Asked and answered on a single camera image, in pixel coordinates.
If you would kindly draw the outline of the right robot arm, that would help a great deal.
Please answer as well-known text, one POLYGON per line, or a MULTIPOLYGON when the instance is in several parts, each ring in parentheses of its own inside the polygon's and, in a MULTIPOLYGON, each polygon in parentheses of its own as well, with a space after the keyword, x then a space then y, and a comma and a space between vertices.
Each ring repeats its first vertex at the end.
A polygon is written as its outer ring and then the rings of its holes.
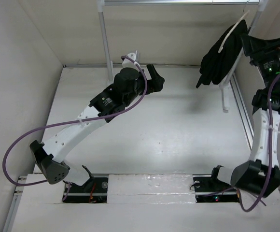
POLYGON ((265 88, 252 100, 254 136, 249 159, 235 167, 217 166, 209 185, 220 190, 226 184, 266 198, 280 186, 277 140, 280 125, 280 38, 258 39, 241 36, 245 56, 256 66, 265 88))

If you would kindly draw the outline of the black trousers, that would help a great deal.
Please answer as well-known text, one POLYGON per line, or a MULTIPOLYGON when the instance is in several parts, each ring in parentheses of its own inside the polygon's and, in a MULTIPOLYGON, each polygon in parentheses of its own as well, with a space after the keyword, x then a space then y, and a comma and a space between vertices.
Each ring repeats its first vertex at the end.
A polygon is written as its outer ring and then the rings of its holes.
POLYGON ((219 85, 227 76, 232 66, 234 65, 241 49, 242 41, 240 36, 248 33, 246 21, 243 19, 239 22, 230 36, 226 39, 221 52, 218 52, 222 41, 227 33, 232 29, 230 26, 219 38, 219 40, 211 47, 209 52, 203 57, 200 64, 200 79, 196 85, 199 88, 201 85, 219 85))

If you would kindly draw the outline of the cream clothes hanger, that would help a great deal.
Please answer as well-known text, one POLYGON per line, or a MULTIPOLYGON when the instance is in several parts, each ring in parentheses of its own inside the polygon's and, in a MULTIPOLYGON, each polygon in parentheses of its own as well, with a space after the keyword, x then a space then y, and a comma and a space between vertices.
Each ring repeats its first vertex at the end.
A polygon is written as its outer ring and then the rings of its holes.
POLYGON ((245 11, 245 8, 243 9, 243 12, 242 12, 242 16, 238 19, 238 21, 233 25, 233 27, 230 29, 230 31, 226 34, 226 36, 224 37, 220 47, 219 47, 219 50, 218 50, 218 53, 221 53, 223 48, 224 48, 224 44, 226 43, 227 39, 229 38, 229 36, 231 35, 231 33, 235 30, 235 28, 239 25, 239 23, 246 18, 246 16, 249 14, 249 10, 248 11, 245 11))

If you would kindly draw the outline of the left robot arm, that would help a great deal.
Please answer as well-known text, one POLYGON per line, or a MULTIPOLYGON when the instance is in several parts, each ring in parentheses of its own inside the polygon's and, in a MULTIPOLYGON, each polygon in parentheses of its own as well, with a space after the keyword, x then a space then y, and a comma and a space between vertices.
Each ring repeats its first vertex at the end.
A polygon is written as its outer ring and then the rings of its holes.
POLYGON ((150 79, 143 70, 136 67, 124 67, 114 77, 114 82, 94 97, 79 113, 76 123, 64 127, 49 139, 30 144, 35 163, 53 185, 61 181, 75 184, 81 191, 93 187, 93 175, 83 165, 76 167, 66 160, 67 155, 89 134, 106 125, 125 109, 134 106, 138 96, 144 96, 163 89, 164 78, 159 75, 154 65, 146 66, 150 79))

